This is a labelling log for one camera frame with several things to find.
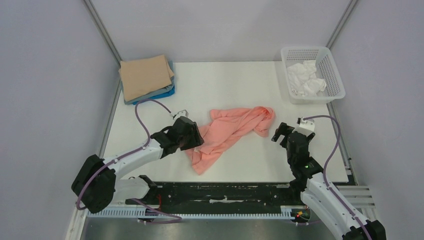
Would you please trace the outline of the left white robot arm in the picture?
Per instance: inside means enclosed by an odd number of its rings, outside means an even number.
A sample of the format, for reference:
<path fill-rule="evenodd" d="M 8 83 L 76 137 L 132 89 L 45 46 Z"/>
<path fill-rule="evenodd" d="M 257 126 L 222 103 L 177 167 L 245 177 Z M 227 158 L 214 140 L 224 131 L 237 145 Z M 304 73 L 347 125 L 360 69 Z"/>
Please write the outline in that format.
<path fill-rule="evenodd" d="M 71 185 L 77 196 L 76 208 L 96 214 L 113 203 L 157 203 L 158 187 L 148 176 L 125 178 L 125 175 L 177 150 L 194 150 L 204 142 L 197 123 L 180 116 L 173 125 L 148 134 L 134 149 L 105 158 L 97 154 L 89 156 Z"/>

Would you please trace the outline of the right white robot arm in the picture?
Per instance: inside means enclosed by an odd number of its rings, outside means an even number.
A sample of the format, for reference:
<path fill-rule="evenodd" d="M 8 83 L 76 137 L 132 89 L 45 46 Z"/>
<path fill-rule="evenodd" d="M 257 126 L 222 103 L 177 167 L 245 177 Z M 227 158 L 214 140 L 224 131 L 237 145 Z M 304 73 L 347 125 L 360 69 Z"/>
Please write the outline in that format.
<path fill-rule="evenodd" d="M 286 150 L 287 162 L 294 176 L 289 185 L 289 199 L 304 203 L 325 224 L 337 240 L 385 240 L 384 226 L 357 210 L 329 181 L 324 168 L 310 155 L 309 144 L 315 136 L 313 121 L 298 119 L 297 127 L 282 122 L 272 137 Z"/>

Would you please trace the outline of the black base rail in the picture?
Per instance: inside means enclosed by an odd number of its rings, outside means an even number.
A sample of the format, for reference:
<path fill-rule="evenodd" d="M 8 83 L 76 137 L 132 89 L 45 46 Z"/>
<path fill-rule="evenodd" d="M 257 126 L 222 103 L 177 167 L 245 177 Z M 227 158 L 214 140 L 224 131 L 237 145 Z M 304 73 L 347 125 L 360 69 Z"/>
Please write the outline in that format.
<path fill-rule="evenodd" d="M 140 201 L 168 214 L 276 214 L 303 206 L 287 183 L 157 181 Z"/>

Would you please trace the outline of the white crumpled t shirt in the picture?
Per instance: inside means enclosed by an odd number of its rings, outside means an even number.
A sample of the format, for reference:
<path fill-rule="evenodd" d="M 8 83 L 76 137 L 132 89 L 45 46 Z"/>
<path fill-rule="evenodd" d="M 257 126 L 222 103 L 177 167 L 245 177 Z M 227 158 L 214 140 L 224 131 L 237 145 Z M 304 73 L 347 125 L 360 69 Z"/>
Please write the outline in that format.
<path fill-rule="evenodd" d="M 327 83 L 316 73 L 316 60 L 305 60 L 287 67 L 291 91 L 300 97 L 317 97 L 318 93 L 324 92 Z"/>

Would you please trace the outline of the left aluminium frame post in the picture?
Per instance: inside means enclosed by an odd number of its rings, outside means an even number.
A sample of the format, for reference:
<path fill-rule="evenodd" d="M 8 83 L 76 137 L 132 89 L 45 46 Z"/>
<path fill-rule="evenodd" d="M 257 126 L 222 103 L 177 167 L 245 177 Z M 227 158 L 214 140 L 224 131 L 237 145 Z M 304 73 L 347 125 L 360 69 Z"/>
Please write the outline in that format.
<path fill-rule="evenodd" d="M 85 5 L 86 9 L 88 10 L 88 13 L 92 20 L 94 21 L 94 24 L 99 31 L 101 37 L 103 38 L 105 44 L 107 45 L 109 51 L 111 52 L 114 60 L 116 63 L 120 66 L 122 57 L 118 52 L 118 49 L 116 48 L 115 44 L 113 43 L 113 40 L 104 25 L 100 14 L 98 13 L 94 3 L 92 0 L 82 0 L 82 3 Z"/>

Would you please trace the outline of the white plastic laundry basket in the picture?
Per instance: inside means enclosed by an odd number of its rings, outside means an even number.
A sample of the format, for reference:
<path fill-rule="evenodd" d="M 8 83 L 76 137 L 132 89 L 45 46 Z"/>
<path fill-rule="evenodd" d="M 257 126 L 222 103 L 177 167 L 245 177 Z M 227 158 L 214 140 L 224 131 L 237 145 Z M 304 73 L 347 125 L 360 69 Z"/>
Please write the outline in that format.
<path fill-rule="evenodd" d="M 327 104 L 342 99 L 346 92 L 331 51 L 324 46 L 289 46 L 281 49 L 283 73 L 286 79 L 289 100 L 293 104 Z M 324 79 L 327 86 L 317 96 L 297 96 L 291 91 L 287 67 L 303 61 L 316 60 L 316 76 Z"/>

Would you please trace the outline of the salmon pink t shirt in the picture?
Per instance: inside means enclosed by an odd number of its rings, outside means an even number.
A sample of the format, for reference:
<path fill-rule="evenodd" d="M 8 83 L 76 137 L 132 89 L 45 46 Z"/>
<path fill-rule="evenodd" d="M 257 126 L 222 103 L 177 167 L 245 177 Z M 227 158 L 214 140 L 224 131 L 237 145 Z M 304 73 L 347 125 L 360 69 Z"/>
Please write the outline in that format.
<path fill-rule="evenodd" d="M 225 151 L 250 132 L 268 137 L 276 117 L 274 109 L 265 106 L 212 109 L 209 114 L 211 122 L 198 128 L 203 144 L 185 151 L 198 175 L 204 174 Z"/>

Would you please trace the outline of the blue folded t shirt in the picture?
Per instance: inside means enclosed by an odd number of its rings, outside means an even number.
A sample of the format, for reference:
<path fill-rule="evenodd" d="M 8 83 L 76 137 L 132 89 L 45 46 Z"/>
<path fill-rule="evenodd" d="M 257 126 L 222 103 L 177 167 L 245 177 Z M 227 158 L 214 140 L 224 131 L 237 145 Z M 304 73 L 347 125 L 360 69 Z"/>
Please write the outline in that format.
<path fill-rule="evenodd" d="M 175 86 L 170 88 L 168 91 L 164 91 L 164 92 L 161 92 L 161 93 L 159 93 L 159 92 L 160 91 L 157 90 L 155 92 L 151 92 L 151 93 L 146 94 L 144 96 L 138 97 L 138 98 L 134 99 L 131 104 L 136 105 L 137 102 L 142 101 L 142 100 L 146 100 L 146 99 L 157 100 L 157 99 L 170 97 L 175 93 Z"/>

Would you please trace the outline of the right aluminium frame post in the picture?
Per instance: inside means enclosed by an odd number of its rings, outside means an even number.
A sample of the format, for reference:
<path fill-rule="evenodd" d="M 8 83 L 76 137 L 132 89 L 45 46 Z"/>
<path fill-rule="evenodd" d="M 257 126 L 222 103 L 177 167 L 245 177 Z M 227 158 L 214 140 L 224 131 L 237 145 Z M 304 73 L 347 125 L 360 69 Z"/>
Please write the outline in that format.
<path fill-rule="evenodd" d="M 331 49 L 333 47 L 334 43 L 338 39 L 339 34 L 343 30 L 344 26 L 346 25 L 347 21 L 349 20 L 349 18 L 351 16 L 351 14 L 355 10 L 358 2 L 359 2 L 359 0 L 350 0 L 348 2 L 347 7 L 345 8 L 342 16 L 340 17 L 338 23 L 336 24 L 332 34 L 330 35 L 330 37 L 329 37 L 329 39 L 328 39 L 328 41 L 325 45 L 328 49 Z"/>

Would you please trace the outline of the aluminium frame post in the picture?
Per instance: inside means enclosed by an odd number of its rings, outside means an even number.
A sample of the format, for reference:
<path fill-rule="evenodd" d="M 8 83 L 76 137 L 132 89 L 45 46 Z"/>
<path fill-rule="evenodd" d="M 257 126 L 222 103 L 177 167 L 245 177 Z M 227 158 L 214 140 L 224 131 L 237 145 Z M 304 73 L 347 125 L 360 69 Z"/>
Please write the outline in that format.
<path fill-rule="evenodd" d="M 113 43 L 113 40 L 104 25 L 100 14 L 98 13 L 94 3 L 92 0 L 82 0 L 82 3 L 85 5 L 86 9 L 88 10 L 88 13 L 92 20 L 94 21 L 94 24 L 99 31 L 101 37 L 103 38 L 105 44 L 107 45 L 109 51 L 111 52 L 114 60 L 116 63 L 120 66 L 122 57 L 118 52 L 118 49 L 116 48 L 115 44 Z"/>
<path fill-rule="evenodd" d="M 328 39 L 328 41 L 325 45 L 328 49 L 331 49 L 333 47 L 334 43 L 338 39 L 339 34 L 343 30 L 344 26 L 346 25 L 347 21 L 349 20 L 349 18 L 351 16 L 351 14 L 355 10 L 358 2 L 359 2 L 359 0 L 350 0 L 348 2 L 347 7 L 345 8 L 342 16 L 340 17 L 338 23 L 336 24 L 332 34 L 330 35 L 330 37 L 329 37 L 329 39 Z"/>

